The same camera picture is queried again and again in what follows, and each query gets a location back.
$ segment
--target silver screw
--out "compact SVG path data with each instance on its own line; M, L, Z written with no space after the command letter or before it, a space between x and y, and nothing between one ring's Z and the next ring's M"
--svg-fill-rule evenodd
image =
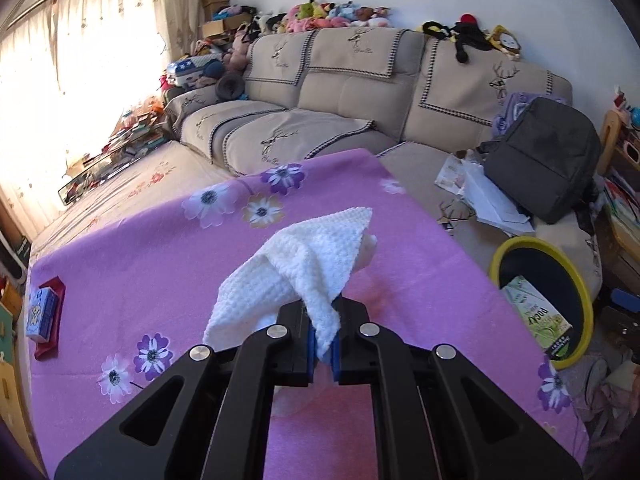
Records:
M367 337L372 337L380 333L380 327L375 323L363 323L360 325L360 333Z
M189 357L194 361L204 361L211 355L211 350L204 345L194 346L189 350Z
M272 339L280 339L287 335L287 327L284 325L271 325L267 329L267 335Z
M456 349L451 345L440 345L436 348L436 355L440 359L453 359L456 356Z

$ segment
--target black backpack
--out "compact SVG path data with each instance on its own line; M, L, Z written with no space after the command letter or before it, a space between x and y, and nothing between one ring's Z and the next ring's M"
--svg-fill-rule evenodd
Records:
M484 174L524 209L554 224L580 200L601 150L585 115L539 97L487 155Z

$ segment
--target beige couch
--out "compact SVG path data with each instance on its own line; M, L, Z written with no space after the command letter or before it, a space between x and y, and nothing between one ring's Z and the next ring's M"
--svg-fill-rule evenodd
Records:
M466 48L401 29L323 29L265 36L244 74L249 101L217 104L212 88L168 105L180 142L238 176L312 156L367 148L483 269L507 239L477 222L434 185L449 153L491 138L509 92L561 96L570 83L497 50ZM592 296L601 285L595 239L570 213L555 225L534 219L536 236L563 250Z

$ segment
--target beige curtain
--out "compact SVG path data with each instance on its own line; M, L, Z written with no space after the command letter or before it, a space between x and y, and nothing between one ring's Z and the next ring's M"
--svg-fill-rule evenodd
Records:
M198 0L56 0L0 44L0 200L33 238L62 211L66 166L196 39Z

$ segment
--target pink fabric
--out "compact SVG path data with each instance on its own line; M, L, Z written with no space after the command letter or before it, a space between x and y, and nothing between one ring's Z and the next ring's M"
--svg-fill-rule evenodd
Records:
M139 352L163 347L158 360L170 364L200 343L220 283L274 232L353 206L373 208L369 232L378 237L378 252L350 279L345 296L365 303L372 320L409 344L455 345L581 462L586 431L570 405L556 402L558 396L550 404L553 381L526 327L382 165L354 150L303 161L298 170L304 179L290 186L260 175L232 181L235 211L221 215L219 226L187 219L183 200L176 200L36 263L31 283L59 276L66 285L58 357L31 361L33 422L49 474L120 407L103 394L101 365L108 369L119 354L118 373L145 386L157 373L142 369ZM244 209L258 193L284 214L264 228L252 228ZM115 392L114 402L127 402L139 390L132 391ZM265 478L375 477L366 386L328 388L302 411L272 418Z

